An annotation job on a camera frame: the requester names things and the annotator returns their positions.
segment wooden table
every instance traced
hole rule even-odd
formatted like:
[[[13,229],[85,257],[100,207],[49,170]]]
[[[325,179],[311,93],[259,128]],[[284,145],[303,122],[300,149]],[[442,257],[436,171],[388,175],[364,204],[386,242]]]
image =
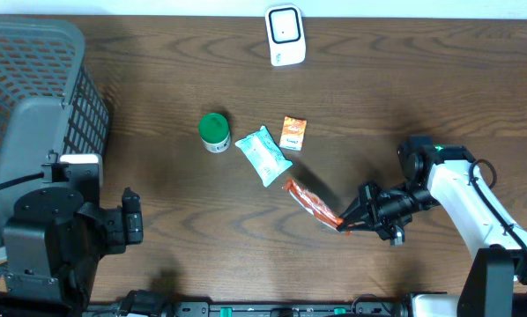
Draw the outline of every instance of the wooden table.
[[[66,17],[115,108],[102,205],[131,186],[145,241],[100,262],[93,300],[132,289],[215,301],[350,300],[361,293],[459,293],[471,257],[442,208],[389,247],[339,234],[281,186],[322,183],[342,212],[367,180],[403,180],[411,134],[465,144],[499,174],[494,193],[527,229],[527,21],[305,19],[307,59],[273,68],[263,18]],[[215,155],[203,114],[228,115],[233,140],[285,115],[308,120],[301,152],[269,188],[235,147]]]

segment blue snack package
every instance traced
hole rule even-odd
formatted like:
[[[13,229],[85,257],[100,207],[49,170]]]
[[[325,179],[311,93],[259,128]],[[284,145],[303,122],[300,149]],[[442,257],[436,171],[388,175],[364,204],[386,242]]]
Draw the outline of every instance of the blue snack package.
[[[265,187],[270,186],[273,180],[293,165],[290,160],[285,159],[265,126],[236,141],[235,145],[252,163]]]

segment plastic basket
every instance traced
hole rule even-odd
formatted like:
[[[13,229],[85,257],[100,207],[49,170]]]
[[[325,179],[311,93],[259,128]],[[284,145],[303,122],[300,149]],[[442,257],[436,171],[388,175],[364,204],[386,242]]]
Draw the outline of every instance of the plastic basket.
[[[0,18],[0,183],[64,153],[103,154],[109,113],[85,70],[85,41],[58,20]],[[0,191],[2,231],[30,181]]]

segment red wrapper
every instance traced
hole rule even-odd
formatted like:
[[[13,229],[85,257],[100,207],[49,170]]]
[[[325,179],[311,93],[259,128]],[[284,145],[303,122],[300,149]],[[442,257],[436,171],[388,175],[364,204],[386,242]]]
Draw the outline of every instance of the red wrapper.
[[[287,178],[287,183],[283,186],[283,189],[289,192],[305,210],[330,228],[336,229],[342,224],[342,218],[337,217],[322,199],[297,184],[293,179]]]

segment orange and white box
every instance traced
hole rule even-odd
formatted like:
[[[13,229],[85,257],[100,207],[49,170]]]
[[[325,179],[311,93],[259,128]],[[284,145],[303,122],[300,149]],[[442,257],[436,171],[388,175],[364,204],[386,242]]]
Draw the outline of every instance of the orange and white box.
[[[283,132],[281,132],[279,146],[284,149],[300,151],[302,148],[302,140],[305,138],[306,128],[306,120],[286,116],[283,121]]]

